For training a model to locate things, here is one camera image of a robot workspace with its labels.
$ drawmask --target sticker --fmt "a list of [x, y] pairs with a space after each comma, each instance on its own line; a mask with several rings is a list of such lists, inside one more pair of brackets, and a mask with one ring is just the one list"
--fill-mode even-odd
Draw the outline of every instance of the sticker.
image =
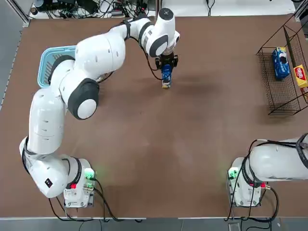
[[51, 182], [51, 180], [49, 178], [47, 178], [45, 180], [45, 184], [48, 186], [48, 188], [50, 188], [52, 186], [52, 182]]

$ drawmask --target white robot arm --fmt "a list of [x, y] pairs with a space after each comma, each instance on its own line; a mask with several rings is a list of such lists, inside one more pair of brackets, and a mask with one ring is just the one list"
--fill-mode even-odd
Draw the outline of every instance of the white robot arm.
[[64, 192], [67, 207], [86, 207], [93, 191], [94, 171], [85, 159], [57, 156], [67, 110], [77, 119], [91, 117], [98, 105], [97, 79], [119, 69], [125, 59], [125, 40], [134, 37], [151, 57], [169, 55], [180, 38], [175, 17], [168, 8], [153, 25], [144, 17], [123, 21], [107, 33], [77, 44], [75, 59], [64, 55], [51, 69], [50, 86], [33, 97], [29, 135], [19, 150], [25, 169], [48, 198]]
[[236, 158], [228, 174], [235, 204], [258, 205], [264, 182], [308, 179], [307, 134], [284, 141], [257, 140], [263, 142], [247, 157]]

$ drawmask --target brown table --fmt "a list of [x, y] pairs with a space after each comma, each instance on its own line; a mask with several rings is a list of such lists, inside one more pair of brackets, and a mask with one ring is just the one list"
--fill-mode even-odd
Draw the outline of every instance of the brown table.
[[[246, 155], [251, 141], [307, 132], [308, 110], [281, 119], [267, 115], [255, 56], [288, 17], [177, 18], [180, 61], [170, 90], [161, 89], [138, 44], [128, 41], [123, 67], [101, 86], [95, 115], [78, 121], [67, 114], [58, 153], [91, 162], [118, 217], [226, 217], [226, 170]], [[24, 29], [0, 112], [0, 217], [53, 216], [18, 151], [39, 89], [41, 54], [49, 47], [75, 45], [118, 22], [32, 20]], [[308, 216], [306, 181], [271, 185], [279, 193], [279, 216]], [[94, 208], [79, 209], [78, 216], [101, 217], [98, 201]], [[273, 206], [268, 193], [252, 215], [268, 217]], [[235, 212], [246, 215], [247, 209]]]

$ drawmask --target power cord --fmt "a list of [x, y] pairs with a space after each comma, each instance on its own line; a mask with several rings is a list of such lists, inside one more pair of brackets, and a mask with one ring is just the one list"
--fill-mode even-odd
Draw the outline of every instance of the power cord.
[[211, 6], [209, 6], [209, 0], [205, 0], [206, 1], [206, 5], [207, 5], [207, 7], [208, 7], [208, 13], [207, 13], [207, 16], [211, 16], [211, 10], [212, 10], [212, 7], [214, 6], [214, 4], [215, 4], [215, 0], [213, 1], [213, 3], [212, 3], [212, 5]]
[[111, 209], [110, 209], [110, 207], [109, 207], [109, 205], [108, 205], [108, 203], [107, 203], [107, 201], [106, 201], [106, 199], [105, 199], [105, 197], [104, 197], [104, 194], [103, 194], [103, 187], [102, 187], [101, 183], [100, 183], [97, 179], [94, 179], [94, 180], [99, 184], [100, 189], [101, 189], [102, 192], [100, 192], [100, 191], [99, 191], [98, 189], [96, 189], [96, 188], [94, 188], [94, 191], [103, 199], [103, 202], [104, 202], [104, 204], [106, 205], [107, 210], [108, 210], [110, 216], [112, 217], [112, 219], [113, 219], [114, 221], [117, 221], [117, 222], [124, 221], [123, 219], [118, 219], [118, 218], [116, 218], [116, 217], [113, 215], [113, 213], [112, 213], [112, 211], [111, 211]]
[[[138, 40], [137, 39], [135, 39], [134, 37], [130, 37], [130, 38], [132, 38], [133, 40], [135, 40], [136, 42], [138, 42]], [[157, 79], [157, 80], [162, 80], [161, 78], [159, 78], [159, 77], [157, 77], [156, 75], [155, 75], [155, 73], [154, 73], [154, 71], [157, 71], [158, 69], [153, 69], [152, 67], [151, 67], [151, 64], [150, 64], [150, 61], [149, 61], [149, 55], [145, 52], [145, 50], [143, 49], [143, 47], [141, 47], [141, 49], [142, 49], [142, 51], [143, 51], [143, 53], [144, 53], [144, 55], [145, 55], [145, 57], [146, 57], [146, 60], [147, 60], [147, 63], [148, 63], [148, 66], [149, 66], [149, 68], [150, 68], [150, 70], [151, 70], [151, 72], [152, 72], [152, 75]]]
[[[243, 231], [243, 220], [241, 220], [241, 231]], [[246, 229], [246, 231], [248, 231], [249, 229], [260, 229], [260, 230], [268, 230], [270, 229], [271, 231], [271, 222], [269, 222], [269, 226], [264, 228], [264, 227], [258, 227], [258, 226], [250, 226]]]
[[150, 10], [148, 8], [148, 4], [143, 2], [143, 0], [137, 0], [137, 4], [136, 5], [132, 4], [130, 1], [127, 1], [127, 5], [128, 5], [128, 7], [130, 9], [130, 12], [134, 11], [134, 14], [132, 14], [134, 18], [138, 17], [141, 14], [144, 14], [144, 15], [148, 16], [148, 14], [150, 12]]
[[[111, 2], [107, 1], [107, 0], [99, 0], [98, 1], [98, 11], [93, 13], [93, 14], [90, 14], [90, 13], [87, 13], [87, 11], [83, 8], [81, 8], [80, 6], [74, 6], [72, 8], [66, 8], [66, 9], [58, 9], [58, 14], [59, 15], [56, 15], [54, 13], [54, 10], [52, 9], [49, 9], [48, 11], [46, 11], [46, 14], [47, 16], [52, 19], [52, 18], [63, 18], [63, 19], [66, 19], [66, 18], [75, 18], [75, 19], [84, 19], [84, 18], [103, 18], [106, 16], [106, 14], [109, 14], [111, 13], [110, 11], [110, 7], [112, 6], [112, 4], [114, 3], [115, 0], [112, 0]], [[108, 8], [106, 9], [105, 12], [101, 11], [101, 6], [104, 2], [107, 2], [109, 5], [108, 5]]]
[[[103, 231], [103, 226], [102, 226], [102, 222], [101, 222], [101, 220], [98, 220], [99, 222], [100, 222], [100, 226], [101, 226], [101, 231]], [[83, 226], [83, 224], [84, 224], [85, 222], [82, 222], [81, 223], [81, 225], [79, 226], [79, 229], [78, 229], [78, 231], [80, 231], [81, 230], [81, 227]]]
[[59, 217], [59, 216], [56, 214], [56, 212], [54, 211], [50, 198], [48, 198], [48, 201], [49, 201], [49, 204], [50, 204], [50, 207], [51, 207], [51, 209], [52, 209], [53, 214], [54, 214], [54, 215], [55, 215], [55, 216], [56, 216], [59, 220], [61, 220], [61, 221], [78, 221], [78, 222], [87, 222], [87, 221], [92, 221], [92, 220], [94, 220], [94, 219], [88, 219], [88, 220], [83, 220], [83, 219], [74, 219], [74, 218], [71, 218], [68, 214], [66, 214], [66, 215], [67, 215], [67, 217], [68, 217], [68, 219], [62, 219], [62, 218], [61, 218], [61, 217]]

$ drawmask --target wire basket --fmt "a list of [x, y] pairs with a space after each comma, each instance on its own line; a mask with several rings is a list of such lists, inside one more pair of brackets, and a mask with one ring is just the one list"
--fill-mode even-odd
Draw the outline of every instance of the wire basket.
[[[296, 12], [263, 44], [257, 53], [261, 67], [262, 86], [265, 89], [269, 105], [269, 115], [295, 115], [308, 107], [293, 74], [293, 69], [301, 64], [305, 73], [308, 74], [306, 60], [298, 36], [305, 24], [297, 31], [287, 25], [295, 14]], [[277, 80], [275, 77], [272, 53], [276, 47], [267, 46], [267, 44], [275, 44], [278, 40], [280, 43], [284, 43], [290, 68], [290, 75], [283, 80]]]

